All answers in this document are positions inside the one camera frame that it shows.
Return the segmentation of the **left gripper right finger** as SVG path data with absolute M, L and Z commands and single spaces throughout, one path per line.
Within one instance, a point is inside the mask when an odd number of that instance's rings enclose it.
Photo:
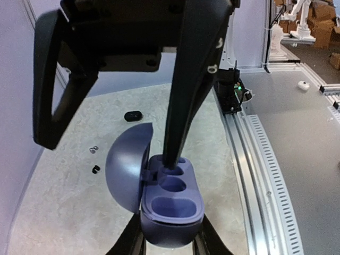
M 193 239 L 192 254 L 233 255 L 233 253 L 224 244 L 206 215 L 204 215 L 200 229 Z

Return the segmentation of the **blue earbud charging case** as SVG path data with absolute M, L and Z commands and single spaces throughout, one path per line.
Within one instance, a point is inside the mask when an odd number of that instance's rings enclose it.
M 106 158 L 106 182 L 120 206 L 139 214 L 149 243 L 179 248 L 197 235 L 205 206 L 187 158 L 180 158 L 174 169 L 168 169 L 162 155 L 149 155 L 153 133 L 151 123 L 142 123 L 114 141 Z

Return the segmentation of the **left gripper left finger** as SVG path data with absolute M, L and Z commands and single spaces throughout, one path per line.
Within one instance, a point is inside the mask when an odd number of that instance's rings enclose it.
M 122 234 L 106 255 L 144 255 L 145 237 L 140 223 L 140 214 L 134 214 Z

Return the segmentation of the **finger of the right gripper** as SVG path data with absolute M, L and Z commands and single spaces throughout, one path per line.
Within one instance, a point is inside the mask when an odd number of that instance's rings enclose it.
M 177 166 L 191 123 L 219 69 L 231 1 L 186 1 L 164 136 L 163 165 Z

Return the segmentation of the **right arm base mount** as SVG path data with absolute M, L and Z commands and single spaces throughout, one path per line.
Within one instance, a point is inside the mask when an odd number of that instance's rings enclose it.
M 219 69 L 214 89 L 223 114 L 241 111 L 242 103 L 253 97 L 251 90 L 244 86 L 237 68 Z

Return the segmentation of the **silver earbud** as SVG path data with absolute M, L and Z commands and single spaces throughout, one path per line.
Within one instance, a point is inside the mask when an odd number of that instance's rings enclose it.
M 94 147 L 89 148 L 89 151 L 90 151 L 92 154 L 94 154 L 98 149 L 99 149 L 99 147 L 94 146 Z

